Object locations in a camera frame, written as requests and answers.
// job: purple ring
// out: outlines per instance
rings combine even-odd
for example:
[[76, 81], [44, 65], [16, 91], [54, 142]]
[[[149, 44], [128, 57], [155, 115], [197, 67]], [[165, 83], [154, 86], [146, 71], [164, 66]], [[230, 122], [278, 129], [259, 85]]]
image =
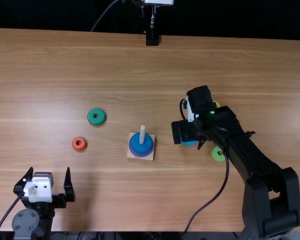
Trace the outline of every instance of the purple ring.
[[130, 152], [137, 156], [137, 157], [145, 157], [145, 156], [148, 156], [153, 150], [154, 150], [154, 146], [155, 146], [155, 143], [153, 143], [152, 145], [152, 148], [150, 149], [150, 151], [146, 152], [146, 153], [143, 153], [143, 154], [139, 154], [139, 153], [136, 153], [133, 149], [132, 149], [132, 146], [131, 146], [131, 138], [129, 140], [129, 149], [130, 149]]

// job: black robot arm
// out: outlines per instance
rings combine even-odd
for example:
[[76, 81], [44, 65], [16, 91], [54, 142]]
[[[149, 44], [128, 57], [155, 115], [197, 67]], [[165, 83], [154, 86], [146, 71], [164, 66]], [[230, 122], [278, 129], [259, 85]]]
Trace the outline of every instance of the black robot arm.
[[[222, 147], [245, 183], [242, 218], [252, 239], [276, 239], [300, 226], [300, 188], [296, 172], [281, 169], [251, 141], [228, 106], [217, 108], [207, 86], [187, 92], [192, 121], [172, 122], [175, 144], [208, 140]], [[270, 199], [269, 192], [279, 193]]]

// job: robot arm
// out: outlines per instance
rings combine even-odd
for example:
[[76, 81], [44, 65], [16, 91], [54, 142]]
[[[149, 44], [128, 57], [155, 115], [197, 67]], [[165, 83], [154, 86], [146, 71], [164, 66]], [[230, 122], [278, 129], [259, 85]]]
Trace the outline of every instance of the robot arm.
[[[245, 183], [242, 218], [253, 239], [279, 237], [300, 226], [300, 188], [296, 172], [281, 169], [251, 141], [228, 106], [217, 108], [208, 87], [187, 92], [188, 120], [171, 123], [175, 144], [213, 141], [222, 147]], [[269, 192], [279, 193], [273, 199]]]
[[15, 240], [49, 240], [55, 209], [64, 209], [67, 202], [76, 199], [68, 167], [64, 179], [65, 193], [52, 193], [54, 184], [51, 172], [28, 172], [14, 186], [13, 192], [22, 196], [26, 209], [19, 211], [12, 220]]

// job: blue ring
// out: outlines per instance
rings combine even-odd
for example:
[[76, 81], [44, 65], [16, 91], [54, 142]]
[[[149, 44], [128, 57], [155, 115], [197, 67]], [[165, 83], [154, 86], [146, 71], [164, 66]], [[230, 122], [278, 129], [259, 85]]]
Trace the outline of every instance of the blue ring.
[[135, 133], [130, 139], [130, 145], [132, 150], [137, 154], [146, 154], [151, 152], [154, 141], [149, 134], [145, 134], [143, 144], [139, 143], [140, 132]]

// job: black background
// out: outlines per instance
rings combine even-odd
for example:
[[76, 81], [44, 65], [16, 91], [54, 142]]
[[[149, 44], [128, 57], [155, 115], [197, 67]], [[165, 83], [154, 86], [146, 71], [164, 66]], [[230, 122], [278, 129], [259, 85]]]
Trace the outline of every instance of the black background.
[[[0, 28], [90, 31], [112, 0], [0, 0]], [[300, 40], [300, 1], [174, 0], [157, 11], [161, 35]], [[117, 2], [96, 32], [141, 34], [150, 20]]]

